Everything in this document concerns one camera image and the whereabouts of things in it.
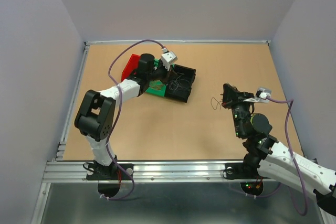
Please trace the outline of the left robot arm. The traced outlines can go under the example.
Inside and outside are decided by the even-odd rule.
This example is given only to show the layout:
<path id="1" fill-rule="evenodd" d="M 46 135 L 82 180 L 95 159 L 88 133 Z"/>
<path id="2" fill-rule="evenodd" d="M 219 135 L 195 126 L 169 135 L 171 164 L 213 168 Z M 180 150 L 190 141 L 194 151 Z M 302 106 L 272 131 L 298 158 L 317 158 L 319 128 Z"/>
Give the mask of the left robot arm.
<path id="1" fill-rule="evenodd" d="M 119 84 L 103 91 L 86 92 L 74 125 L 90 143 L 94 154 L 94 163 L 99 166 L 99 173 L 106 179 L 113 178 L 117 172 L 115 154 L 109 145 L 109 137 L 115 127 L 115 108 L 121 113 L 123 102 L 142 95 L 151 81 L 166 84 L 175 77 L 173 63 L 177 61 L 175 53 L 168 51 L 161 54 L 158 63 L 154 56 L 142 54 L 136 67 Z"/>

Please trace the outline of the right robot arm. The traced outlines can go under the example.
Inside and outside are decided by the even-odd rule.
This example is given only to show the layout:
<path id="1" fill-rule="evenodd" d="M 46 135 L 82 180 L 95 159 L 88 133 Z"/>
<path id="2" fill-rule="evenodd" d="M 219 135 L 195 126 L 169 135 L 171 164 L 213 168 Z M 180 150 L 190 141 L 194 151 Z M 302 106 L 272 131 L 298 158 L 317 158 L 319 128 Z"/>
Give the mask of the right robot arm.
<path id="1" fill-rule="evenodd" d="M 222 107 L 232 112 L 236 137 L 247 150 L 241 170 L 244 175 L 274 179 L 301 191 L 304 199 L 315 200 L 325 212 L 335 215 L 335 171 L 293 151 L 270 134 L 267 117 L 254 112 L 255 103 L 276 102 L 271 90 L 259 88 L 255 94 L 223 85 Z"/>

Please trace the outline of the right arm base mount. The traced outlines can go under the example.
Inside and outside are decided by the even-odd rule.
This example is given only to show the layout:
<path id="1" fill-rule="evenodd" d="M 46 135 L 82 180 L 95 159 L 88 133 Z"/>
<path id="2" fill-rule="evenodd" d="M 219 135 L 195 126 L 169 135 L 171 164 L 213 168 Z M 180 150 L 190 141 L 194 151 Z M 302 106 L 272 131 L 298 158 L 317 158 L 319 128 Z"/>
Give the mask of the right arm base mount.
<path id="1" fill-rule="evenodd" d="M 229 180 L 257 179 L 261 177 L 255 169 L 242 162 L 225 163 L 222 176 Z"/>

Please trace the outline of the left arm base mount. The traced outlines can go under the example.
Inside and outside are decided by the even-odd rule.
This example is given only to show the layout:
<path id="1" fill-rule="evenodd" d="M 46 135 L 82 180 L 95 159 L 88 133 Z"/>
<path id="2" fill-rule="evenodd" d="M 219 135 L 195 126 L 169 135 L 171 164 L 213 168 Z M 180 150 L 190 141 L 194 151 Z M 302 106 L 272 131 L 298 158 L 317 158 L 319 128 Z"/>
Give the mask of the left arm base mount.
<path id="1" fill-rule="evenodd" d="M 103 166 L 96 161 L 83 163 L 83 168 L 86 170 L 86 180 L 99 181 L 99 180 L 131 180 L 132 174 L 126 174 L 119 169 L 116 164 L 111 163 L 110 166 Z"/>

